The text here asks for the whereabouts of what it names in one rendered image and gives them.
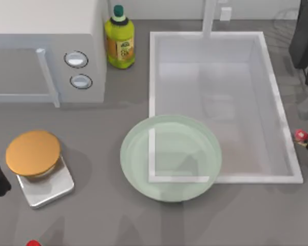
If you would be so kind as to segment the pale green plate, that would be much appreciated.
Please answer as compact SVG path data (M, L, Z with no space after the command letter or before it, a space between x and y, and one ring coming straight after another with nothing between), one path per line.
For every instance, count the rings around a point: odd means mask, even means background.
M184 202L209 190L222 166L216 136L203 123L181 115L160 115L137 123L120 148L122 172L142 195Z

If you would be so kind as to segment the white sink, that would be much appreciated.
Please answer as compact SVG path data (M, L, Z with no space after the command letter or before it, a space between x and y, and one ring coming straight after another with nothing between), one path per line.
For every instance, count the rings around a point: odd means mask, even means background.
M149 116L203 122L222 149L217 183L303 183L262 32L151 32L149 69Z

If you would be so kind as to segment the microwave knob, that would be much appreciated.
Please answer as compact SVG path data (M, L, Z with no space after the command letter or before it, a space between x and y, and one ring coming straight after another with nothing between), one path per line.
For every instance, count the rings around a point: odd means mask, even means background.
M87 90L89 89L93 82L92 79L86 74L78 74L70 77L70 84L79 90Z
M64 55L64 62L72 68L83 68L88 64L88 57L81 51L73 51Z

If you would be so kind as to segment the green bottle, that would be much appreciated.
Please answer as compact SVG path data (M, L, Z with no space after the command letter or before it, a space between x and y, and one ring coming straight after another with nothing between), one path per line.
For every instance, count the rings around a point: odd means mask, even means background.
M115 5L113 16L105 23L106 53L108 62L127 69L134 64L134 24L125 15L122 5Z

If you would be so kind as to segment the tall white tap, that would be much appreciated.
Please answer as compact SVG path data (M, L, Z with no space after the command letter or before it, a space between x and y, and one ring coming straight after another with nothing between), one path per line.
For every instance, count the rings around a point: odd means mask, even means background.
M210 38L215 8L216 8L216 0L205 0L204 6L204 16L202 22L202 33L204 38Z

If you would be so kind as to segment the silver kitchen scale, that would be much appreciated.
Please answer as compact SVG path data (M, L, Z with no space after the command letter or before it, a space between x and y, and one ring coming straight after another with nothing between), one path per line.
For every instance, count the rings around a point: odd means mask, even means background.
M74 189L60 141L46 130L31 130L14 138L6 148L5 160L33 209L43 207Z

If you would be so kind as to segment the red and white small object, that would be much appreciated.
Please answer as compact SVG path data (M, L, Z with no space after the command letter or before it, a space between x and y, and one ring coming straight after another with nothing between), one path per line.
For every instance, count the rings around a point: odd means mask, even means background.
M296 129L294 133L294 139L297 142L308 142L308 133L302 129Z

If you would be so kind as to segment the pale microwave oven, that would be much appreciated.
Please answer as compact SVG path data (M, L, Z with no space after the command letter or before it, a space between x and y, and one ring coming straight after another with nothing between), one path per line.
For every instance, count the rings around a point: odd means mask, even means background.
M53 103L36 49L47 64L64 103L102 103L107 61L104 22L108 0L0 0L0 103ZM64 55L81 51L83 68L72 68ZM70 77L86 74L92 86L79 90Z

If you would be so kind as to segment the white wall socket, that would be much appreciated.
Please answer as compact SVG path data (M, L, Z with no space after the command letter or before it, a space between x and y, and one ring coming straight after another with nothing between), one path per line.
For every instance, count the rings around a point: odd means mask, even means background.
M232 17L232 7L222 7L220 12L220 21L228 22Z

